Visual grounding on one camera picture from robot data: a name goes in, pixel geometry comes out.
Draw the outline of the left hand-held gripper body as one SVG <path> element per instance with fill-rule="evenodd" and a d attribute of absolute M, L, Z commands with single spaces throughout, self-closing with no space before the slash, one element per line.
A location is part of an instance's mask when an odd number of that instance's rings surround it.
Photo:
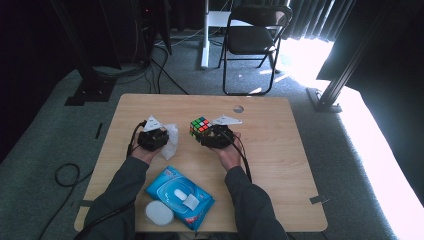
<path fill-rule="evenodd" d="M 138 145 L 150 152 L 165 146 L 169 139 L 167 129 L 153 115 L 141 123 L 142 130 L 138 135 Z"/>

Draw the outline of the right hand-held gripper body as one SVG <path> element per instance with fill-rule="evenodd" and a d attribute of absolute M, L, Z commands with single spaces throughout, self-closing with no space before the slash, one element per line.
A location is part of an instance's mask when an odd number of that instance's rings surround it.
<path fill-rule="evenodd" d="M 210 138 L 203 145 L 217 149 L 223 149 L 231 145 L 234 142 L 234 133 L 229 126 L 235 124 L 242 124 L 242 121 L 226 115 L 213 120 L 212 127 L 207 130 L 210 133 Z"/>

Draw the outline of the multicoloured puzzle cube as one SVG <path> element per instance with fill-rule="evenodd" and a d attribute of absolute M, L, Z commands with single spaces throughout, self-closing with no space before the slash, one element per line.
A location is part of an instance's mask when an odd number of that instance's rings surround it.
<path fill-rule="evenodd" d="M 199 117 L 190 123 L 189 134 L 198 142 L 206 134 L 207 130 L 212 127 L 210 121 L 205 117 Z"/>

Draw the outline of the blue wet wipe packet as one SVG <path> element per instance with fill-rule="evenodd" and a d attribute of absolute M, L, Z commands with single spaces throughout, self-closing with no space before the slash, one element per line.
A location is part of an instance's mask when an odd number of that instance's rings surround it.
<path fill-rule="evenodd" d="M 187 199 L 181 201 L 174 195 L 180 189 Z M 180 220 L 190 230 L 197 231 L 206 214 L 215 203 L 214 198 L 177 169 L 167 166 L 146 188 L 152 201 L 163 202 L 174 213 L 174 219 Z"/>

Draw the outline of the person's left hand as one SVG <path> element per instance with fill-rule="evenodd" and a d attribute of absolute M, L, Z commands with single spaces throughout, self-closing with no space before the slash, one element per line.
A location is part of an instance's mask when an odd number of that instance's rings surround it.
<path fill-rule="evenodd" d="M 155 156 L 160 152 L 160 150 L 156 151 L 148 151 L 144 148 L 140 147 L 139 145 L 135 145 L 131 148 L 130 155 L 134 158 L 137 158 L 140 161 L 145 162 L 146 164 L 150 165 Z"/>

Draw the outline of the person's right hand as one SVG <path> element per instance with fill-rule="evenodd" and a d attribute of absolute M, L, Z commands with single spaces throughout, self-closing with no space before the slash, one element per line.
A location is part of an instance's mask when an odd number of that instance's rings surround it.
<path fill-rule="evenodd" d="M 226 171 L 241 165 L 241 155 L 239 153 L 239 150 L 241 149 L 239 140 L 241 134 L 239 132 L 235 132 L 234 135 L 236 136 L 236 139 L 234 140 L 233 145 L 223 149 L 211 148 L 211 151 L 218 156 L 221 165 Z"/>

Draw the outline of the white round lid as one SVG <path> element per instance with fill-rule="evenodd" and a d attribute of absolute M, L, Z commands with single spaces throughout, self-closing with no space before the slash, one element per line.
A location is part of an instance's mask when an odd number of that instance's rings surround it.
<path fill-rule="evenodd" d="M 173 222 L 174 213 L 163 202 L 155 200 L 145 207 L 146 217 L 157 226 L 166 226 Z"/>

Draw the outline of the black metal stand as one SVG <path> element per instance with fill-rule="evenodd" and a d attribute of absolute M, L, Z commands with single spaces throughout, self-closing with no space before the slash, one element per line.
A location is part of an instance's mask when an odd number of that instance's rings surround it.
<path fill-rule="evenodd" d="M 81 82 L 66 106 L 83 106 L 86 102 L 108 102 L 113 92 L 116 78 L 102 77 L 92 67 L 83 42 L 63 3 L 63 0 L 47 0 L 52 9 L 55 29 L 61 37 L 65 49 L 81 76 Z"/>
<path fill-rule="evenodd" d="M 318 88 L 307 89 L 316 112 L 342 111 L 336 100 L 370 47 L 384 15 L 382 5 L 372 9 L 360 8 L 359 4 L 356 4 L 352 8 L 329 57 L 321 68 L 321 71 L 330 72 L 328 86 L 323 91 Z"/>

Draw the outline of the white desk leg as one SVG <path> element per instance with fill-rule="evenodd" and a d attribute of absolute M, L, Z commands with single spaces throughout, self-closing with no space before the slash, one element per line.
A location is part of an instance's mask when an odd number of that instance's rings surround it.
<path fill-rule="evenodd" d="M 210 27 L 225 27 L 227 24 L 228 17 L 230 13 L 223 10 L 210 10 L 209 9 L 210 0 L 204 0 L 204 36 L 203 36 L 203 46 L 201 53 L 201 68 L 207 69 L 209 67 L 209 53 L 210 53 L 210 41 L 209 41 L 209 28 Z"/>

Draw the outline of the black folding chair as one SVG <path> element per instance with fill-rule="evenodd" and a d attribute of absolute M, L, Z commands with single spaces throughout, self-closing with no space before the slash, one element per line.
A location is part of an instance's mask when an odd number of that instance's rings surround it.
<path fill-rule="evenodd" d="M 224 66 L 222 91 L 228 96 L 263 96 L 273 87 L 277 57 L 282 35 L 292 20 L 293 11 L 286 5 L 242 5 L 234 8 L 228 17 L 218 68 Z M 259 92 L 229 92 L 227 69 L 229 61 L 260 61 L 260 68 L 268 57 L 271 75 L 266 90 Z"/>

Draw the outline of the dark equipment tower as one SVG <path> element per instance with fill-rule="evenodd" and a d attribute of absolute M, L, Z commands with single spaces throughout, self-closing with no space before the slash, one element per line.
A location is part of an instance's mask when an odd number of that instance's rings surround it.
<path fill-rule="evenodd" d="M 160 36 L 172 54 L 169 33 L 168 0 L 133 0 L 135 4 L 137 51 L 134 59 L 147 64 L 151 61 L 154 42 Z"/>

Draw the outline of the dark curtain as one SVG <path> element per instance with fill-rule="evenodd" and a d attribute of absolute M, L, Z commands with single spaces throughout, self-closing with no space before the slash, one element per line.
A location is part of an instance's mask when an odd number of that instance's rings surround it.
<path fill-rule="evenodd" d="M 335 29 L 331 14 L 336 0 L 289 0 L 292 20 L 285 30 L 291 39 L 320 39 L 333 42 Z"/>

